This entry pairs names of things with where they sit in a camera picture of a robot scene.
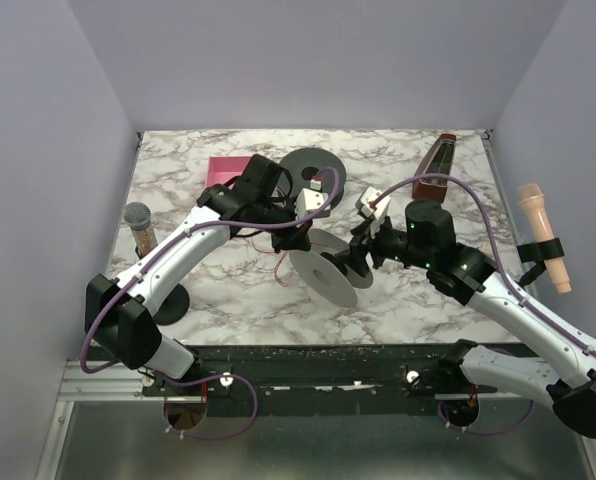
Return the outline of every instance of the marble tabletop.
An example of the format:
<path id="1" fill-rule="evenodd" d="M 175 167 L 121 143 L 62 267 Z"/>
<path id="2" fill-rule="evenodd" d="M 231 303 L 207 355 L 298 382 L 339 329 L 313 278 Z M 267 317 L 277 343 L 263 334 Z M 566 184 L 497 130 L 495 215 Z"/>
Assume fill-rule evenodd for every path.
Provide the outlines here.
<path id="1" fill-rule="evenodd" d="M 210 156 L 260 153 L 281 160 L 292 150 L 317 146 L 340 157 L 347 168 L 345 196 L 330 218 L 317 220 L 349 240 L 358 224 L 354 203 L 367 186 L 386 189 L 410 177 L 438 135 L 432 130 L 208 130 L 148 132 L 138 157 L 128 202 L 152 211 L 156 237 L 162 241 L 188 214 L 204 188 Z M 452 174 L 476 190 L 487 206 L 506 269 L 522 273 L 509 222 L 478 132 L 456 131 Z M 390 214 L 404 219 L 410 188 L 392 195 Z M 490 252 L 480 213 L 473 200 L 450 185 L 444 208 L 454 217 L 462 243 Z M 269 237 L 255 238 L 270 250 Z M 234 239 L 216 250 L 182 282 L 191 308 L 175 325 L 161 327 L 188 344 L 371 344 L 513 341 L 486 317 L 438 293 L 425 272 L 394 262 L 374 271 L 374 285 L 358 290 L 355 308 L 335 306 L 300 280 L 286 259 L 278 268 L 284 287 L 274 279 L 278 255 L 259 253 L 250 240 Z M 121 225 L 108 274 L 134 264 L 134 242 Z"/>

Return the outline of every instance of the pink box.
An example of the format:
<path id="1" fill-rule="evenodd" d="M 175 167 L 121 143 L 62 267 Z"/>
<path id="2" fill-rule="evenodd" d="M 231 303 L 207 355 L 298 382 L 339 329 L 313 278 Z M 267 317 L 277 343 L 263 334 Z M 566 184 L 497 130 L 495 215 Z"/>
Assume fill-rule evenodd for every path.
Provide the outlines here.
<path id="1" fill-rule="evenodd" d="M 209 157 L 205 188 L 240 175 L 251 157 Z"/>

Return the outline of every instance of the gray wall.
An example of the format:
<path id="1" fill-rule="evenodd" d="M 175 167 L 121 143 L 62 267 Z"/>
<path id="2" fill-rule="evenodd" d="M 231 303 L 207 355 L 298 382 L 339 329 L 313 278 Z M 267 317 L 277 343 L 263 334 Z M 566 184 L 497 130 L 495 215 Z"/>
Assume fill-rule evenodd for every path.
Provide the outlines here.
<path id="1" fill-rule="evenodd" d="M 498 122 L 494 154 L 507 194 L 535 181 L 562 238 L 573 292 L 543 300 L 596 336 L 596 0 L 570 0 Z M 515 208 L 523 235 L 528 222 Z"/>
<path id="2" fill-rule="evenodd" d="M 564 0 L 69 0 L 143 129 L 494 125 Z"/>
<path id="3" fill-rule="evenodd" d="M 66 2 L 0 1 L 0 479 L 35 475 L 135 145 Z"/>

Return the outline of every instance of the white circular plate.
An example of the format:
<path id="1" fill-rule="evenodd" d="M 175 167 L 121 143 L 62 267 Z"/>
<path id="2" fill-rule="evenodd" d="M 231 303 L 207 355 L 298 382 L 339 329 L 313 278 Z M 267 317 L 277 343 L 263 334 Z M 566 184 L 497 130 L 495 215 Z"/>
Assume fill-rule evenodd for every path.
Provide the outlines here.
<path id="1" fill-rule="evenodd" d="M 333 233 L 326 232 L 319 228 L 312 228 L 309 230 L 309 240 L 312 242 L 311 250 L 316 253 L 326 252 L 336 254 L 349 248 L 347 242 Z M 374 276 L 371 273 L 371 270 L 369 270 L 366 277 L 361 277 L 353 269 L 347 267 L 347 275 L 345 276 L 354 288 L 369 288 L 374 283 Z"/>
<path id="2" fill-rule="evenodd" d="M 358 296 L 349 280 L 320 254 L 292 250 L 289 252 L 289 261 L 300 278 L 326 300 L 347 308 L 355 307 L 358 303 Z"/>

